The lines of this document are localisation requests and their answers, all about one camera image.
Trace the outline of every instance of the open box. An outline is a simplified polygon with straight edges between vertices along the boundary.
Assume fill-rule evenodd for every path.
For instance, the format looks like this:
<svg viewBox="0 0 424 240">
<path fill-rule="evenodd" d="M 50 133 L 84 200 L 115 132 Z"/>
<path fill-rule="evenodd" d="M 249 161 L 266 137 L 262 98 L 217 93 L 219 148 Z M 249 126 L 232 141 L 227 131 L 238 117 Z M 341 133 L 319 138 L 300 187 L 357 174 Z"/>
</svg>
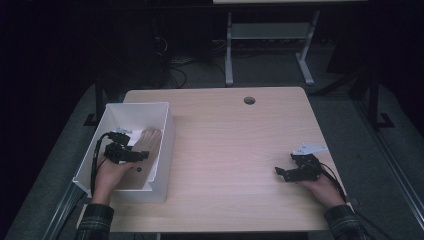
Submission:
<svg viewBox="0 0 424 240">
<path fill-rule="evenodd" d="M 131 137 L 128 146 L 133 146 L 145 129 L 160 129 L 162 140 L 158 157 L 152 162 L 150 171 L 137 171 L 137 166 L 130 169 L 112 194 L 115 202 L 164 202 L 168 190 L 169 173 L 171 170 L 172 151 L 175 139 L 175 127 L 169 109 L 169 103 L 113 103 L 107 104 L 99 126 L 91 140 L 81 166 L 73 178 L 73 182 L 90 193 L 91 165 L 97 140 L 104 134 L 117 129 L 130 130 Z M 99 153 L 111 143 L 104 138 Z M 147 180 L 140 183 L 142 175 Z"/>
</svg>

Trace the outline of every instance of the background desk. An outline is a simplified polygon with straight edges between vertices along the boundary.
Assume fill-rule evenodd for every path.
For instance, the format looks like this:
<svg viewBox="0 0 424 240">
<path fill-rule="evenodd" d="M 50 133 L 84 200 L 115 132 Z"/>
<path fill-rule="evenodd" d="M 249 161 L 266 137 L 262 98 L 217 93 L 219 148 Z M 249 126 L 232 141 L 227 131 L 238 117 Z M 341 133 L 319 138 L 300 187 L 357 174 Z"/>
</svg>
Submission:
<svg viewBox="0 0 424 240">
<path fill-rule="evenodd" d="M 312 195 L 274 170 L 295 168 L 289 154 L 302 142 L 325 144 L 302 88 L 130 91 L 124 102 L 158 101 L 176 126 L 167 200 L 112 204 L 112 231 L 327 229 Z M 328 151 L 316 156 L 336 171 Z"/>
</svg>

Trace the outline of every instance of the plaid shirt sleeve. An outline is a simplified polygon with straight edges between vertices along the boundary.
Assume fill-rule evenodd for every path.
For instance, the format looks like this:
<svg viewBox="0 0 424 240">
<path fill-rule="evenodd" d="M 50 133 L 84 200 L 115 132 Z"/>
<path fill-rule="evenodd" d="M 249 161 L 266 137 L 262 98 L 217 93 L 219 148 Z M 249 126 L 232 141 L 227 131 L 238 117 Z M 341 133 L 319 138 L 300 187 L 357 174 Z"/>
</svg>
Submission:
<svg viewBox="0 0 424 240">
<path fill-rule="evenodd" d="M 348 205 L 336 206 L 324 214 L 336 240 L 372 240 Z"/>
<path fill-rule="evenodd" d="M 108 239 L 110 224 L 113 219 L 113 208 L 102 204 L 89 204 L 78 226 L 75 239 L 101 240 Z"/>
</svg>

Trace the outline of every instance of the table hole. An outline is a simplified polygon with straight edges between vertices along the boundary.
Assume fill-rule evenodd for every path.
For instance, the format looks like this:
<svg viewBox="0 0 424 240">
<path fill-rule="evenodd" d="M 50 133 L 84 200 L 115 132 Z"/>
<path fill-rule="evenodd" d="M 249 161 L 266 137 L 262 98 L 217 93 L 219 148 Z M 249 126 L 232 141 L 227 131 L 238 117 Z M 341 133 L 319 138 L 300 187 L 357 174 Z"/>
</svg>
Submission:
<svg viewBox="0 0 424 240">
<path fill-rule="evenodd" d="M 256 100 L 253 97 L 245 97 L 244 98 L 244 103 L 246 103 L 247 105 L 252 105 L 255 104 Z"/>
</svg>

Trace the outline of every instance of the black hand-mounted device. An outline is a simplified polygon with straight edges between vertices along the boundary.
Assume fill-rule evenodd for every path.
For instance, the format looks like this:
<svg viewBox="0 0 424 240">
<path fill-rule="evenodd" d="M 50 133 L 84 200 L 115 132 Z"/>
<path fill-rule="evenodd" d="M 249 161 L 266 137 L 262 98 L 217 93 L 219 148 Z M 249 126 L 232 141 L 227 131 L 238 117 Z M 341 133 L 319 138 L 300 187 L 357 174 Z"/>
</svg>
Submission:
<svg viewBox="0 0 424 240">
<path fill-rule="evenodd" d="M 291 158 L 296 163 L 296 165 L 298 166 L 298 168 L 292 169 L 292 170 L 284 170 L 282 168 L 275 167 L 277 174 L 280 176 L 283 176 L 286 182 L 316 181 L 318 180 L 319 175 L 323 174 L 328 179 L 331 180 L 331 182 L 339 191 L 343 201 L 346 202 L 346 195 L 339 181 L 337 181 L 335 177 L 331 176 L 326 170 L 322 168 L 322 165 L 324 164 L 322 164 L 318 160 L 318 158 L 316 158 L 313 154 L 307 154 L 307 155 L 290 154 L 290 155 L 291 155 Z"/>
<path fill-rule="evenodd" d="M 97 159 L 99 157 L 100 146 L 104 137 L 108 137 L 112 142 L 106 145 L 104 156 L 115 164 L 120 162 L 138 162 L 149 157 L 148 151 L 132 152 L 128 146 L 130 137 L 125 133 L 109 132 L 103 134 L 97 140 L 96 149 L 94 149 L 93 164 L 91 166 L 91 196 L 94 195 L 95 181 L 97 176 Z"/>
</svg>

